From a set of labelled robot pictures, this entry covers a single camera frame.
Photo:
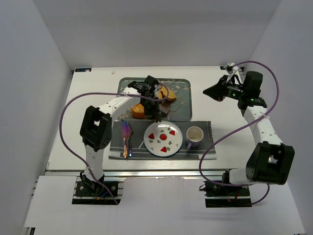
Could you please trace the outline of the sliced bread piece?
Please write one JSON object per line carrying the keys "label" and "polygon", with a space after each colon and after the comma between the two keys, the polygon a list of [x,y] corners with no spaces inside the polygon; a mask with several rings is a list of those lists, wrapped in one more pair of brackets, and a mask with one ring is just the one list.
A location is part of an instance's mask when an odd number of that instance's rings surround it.
{"label": "sliced bread piece", "polygon": [[173,93],[172,90],[166,88],[166,87],[162,87],[159,91],[158,91],[158,98],[159,99],[163,99],[165,98],[168,101],[175,101],[176,100],[176,95]]}

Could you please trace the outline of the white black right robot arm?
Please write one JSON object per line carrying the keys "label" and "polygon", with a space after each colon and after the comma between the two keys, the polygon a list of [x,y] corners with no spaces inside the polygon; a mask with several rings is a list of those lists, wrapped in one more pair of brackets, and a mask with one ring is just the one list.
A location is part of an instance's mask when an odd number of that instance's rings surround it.
{"label": "white black right robot arm", "polygon": [[239,187],[251,184],[284,185],[287,181],[295,151],[278,137],[269,119],[267,105],[260,97],[263,75],[247,72],[244,82],[224,75],[218,83],[203,91],[216,101],[229,97],[238,101],[243,118],[256,144],[244,168],[226,170],[222,186]]}

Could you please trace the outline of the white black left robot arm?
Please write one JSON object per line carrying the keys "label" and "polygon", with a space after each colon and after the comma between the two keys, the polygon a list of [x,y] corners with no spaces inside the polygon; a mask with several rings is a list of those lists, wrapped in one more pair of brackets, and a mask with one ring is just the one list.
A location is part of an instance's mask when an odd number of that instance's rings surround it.
{"label": "white black left robot arm", "polygon": [[89,106],[86,109],[80,129],[88,166],[80,173],[84,185],[95,195],[102,194],[105,189],[102,169],[104,149],[112,139],[112,125],[126,110],[141,104],[145,117],[155,122],[161,121],[159,105],[164,99],[158,96],[158,90],[163,87],[156,78],[147,76],[144,81],[131,82],[120,94],[112,100],[99,106]]}

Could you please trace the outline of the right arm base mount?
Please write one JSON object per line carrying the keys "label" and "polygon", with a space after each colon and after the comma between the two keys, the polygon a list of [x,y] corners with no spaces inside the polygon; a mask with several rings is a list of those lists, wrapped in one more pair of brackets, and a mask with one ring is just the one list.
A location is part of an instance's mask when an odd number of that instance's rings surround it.
{"label": "right arm base mount", "polygon": [[204,192],[207,208],[247,208],[252,207],[250,191],[243,187],[220,186],[208,181],[199,187]]}

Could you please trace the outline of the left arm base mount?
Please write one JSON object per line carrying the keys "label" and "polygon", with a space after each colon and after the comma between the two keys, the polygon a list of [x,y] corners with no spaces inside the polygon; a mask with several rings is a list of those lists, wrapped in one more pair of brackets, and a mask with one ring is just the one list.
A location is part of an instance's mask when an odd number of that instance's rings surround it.
{"label": "left arm base mount", "polygon": [[82,172],[80,179],[76,180],[72,204],[73,205],[118,205],[121,201],[122,182],[103,181],[107,188],[93,180],[89,180]]}

